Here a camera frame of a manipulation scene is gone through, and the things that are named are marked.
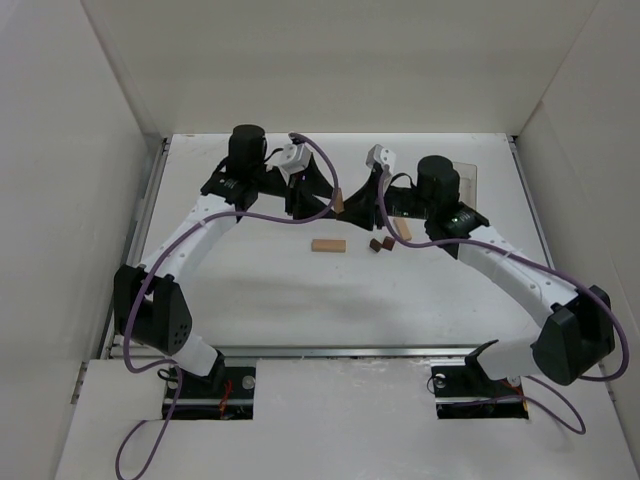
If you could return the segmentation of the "thin wood block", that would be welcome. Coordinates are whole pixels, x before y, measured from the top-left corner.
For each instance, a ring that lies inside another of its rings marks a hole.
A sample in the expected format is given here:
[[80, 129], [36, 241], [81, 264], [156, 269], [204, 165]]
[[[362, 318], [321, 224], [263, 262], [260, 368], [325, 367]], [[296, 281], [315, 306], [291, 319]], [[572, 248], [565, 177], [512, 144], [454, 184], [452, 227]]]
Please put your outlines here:
[[411, 241], [412, 240], [412, 233], [409, 227], [409, 224], [407, 223], [407, 221], [404, 218], [401, 217], [395, 217], [393, 219], [394, 221], [394, 225], [396, 227], [396, 231], [399, 234], [400, 238], [403, 241]]
[[343, 200], [343, 194], [342, 194], [342, 190], [340, 188], [336, 189], [336, 198], [335, 198], [335, 202], [334, 202], [334, 211], [337, 215], [341, 214], [344, 212], [345, 208], [344, 208], [344, 200]]

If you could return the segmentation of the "clear plastic box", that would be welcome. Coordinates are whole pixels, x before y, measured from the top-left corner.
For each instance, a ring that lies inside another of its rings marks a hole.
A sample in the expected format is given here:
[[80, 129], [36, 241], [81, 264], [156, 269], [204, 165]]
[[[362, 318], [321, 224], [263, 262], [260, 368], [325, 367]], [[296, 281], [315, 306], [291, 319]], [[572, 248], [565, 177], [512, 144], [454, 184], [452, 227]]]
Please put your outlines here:
[[477, 209], [477, 173], [478, 168], [474, 164], [454, 162], [454, 169], [460, 177], [459, 195], [460, 201], [472, 209]]

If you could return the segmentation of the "large light wood block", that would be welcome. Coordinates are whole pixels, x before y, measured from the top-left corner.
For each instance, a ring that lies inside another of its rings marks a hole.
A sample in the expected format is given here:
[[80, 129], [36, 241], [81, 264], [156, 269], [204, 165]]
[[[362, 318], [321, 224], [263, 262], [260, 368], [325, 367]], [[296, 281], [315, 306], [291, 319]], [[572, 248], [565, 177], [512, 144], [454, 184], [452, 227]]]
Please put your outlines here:
[[345, 253], [347, 242], [342, 239], [313, 239], [311, 250], [319, 253]]

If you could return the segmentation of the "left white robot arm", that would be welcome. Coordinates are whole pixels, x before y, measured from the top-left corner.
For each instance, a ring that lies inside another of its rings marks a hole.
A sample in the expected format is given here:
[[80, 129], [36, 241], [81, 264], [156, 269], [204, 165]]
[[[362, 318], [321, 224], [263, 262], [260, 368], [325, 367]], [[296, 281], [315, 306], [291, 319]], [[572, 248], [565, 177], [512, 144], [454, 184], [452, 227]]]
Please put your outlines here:
[[309, 137], [290, 133], [279, 159], [268, 166], [263, 128], [235, 127], [228, 153], [200, 189], [195, 205], [180, 226], [137, 266], [124, 265], [114, 276], [114, 321], [123, 336], [127, 369], [143, 372], [131, 360], [130, 344], [137, 342], [162, 354], [160, 364], [171, 366], [175, 381], [184, 376], [214, 389], [224, 370], [224, 356], [192, 329], [192, 316], [182, 285], [188, 281], [217, 241], [243, 218], [267, 222], [277, 219], [252, 211], [259, 195], [292, 198], [320, 156], [331, 173], [329, 200], [337, 199], [338, 176], [325, 151]]

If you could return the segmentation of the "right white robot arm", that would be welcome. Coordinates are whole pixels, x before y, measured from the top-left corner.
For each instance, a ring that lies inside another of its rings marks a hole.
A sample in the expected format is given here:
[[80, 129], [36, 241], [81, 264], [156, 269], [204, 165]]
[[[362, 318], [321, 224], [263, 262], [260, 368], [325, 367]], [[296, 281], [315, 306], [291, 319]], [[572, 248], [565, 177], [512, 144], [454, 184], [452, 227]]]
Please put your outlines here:
[[368, 231], [388, 227], [391, 217], [423, 221], [429, 245], [484, 275], [535, 322], [536, 337], [491, 340], [469, 356], [486, 377], [542, 374], [566, 386], [625, 346], [608, 295], [519, 255], [486, 217], [461, 201], [460, 176], [449, 159], [422, 158], [407, 187], [393, 186], [395, 155], [387, 148], [376, 146], [366, 165], [367, 182], [345, 200], [338, 220]]

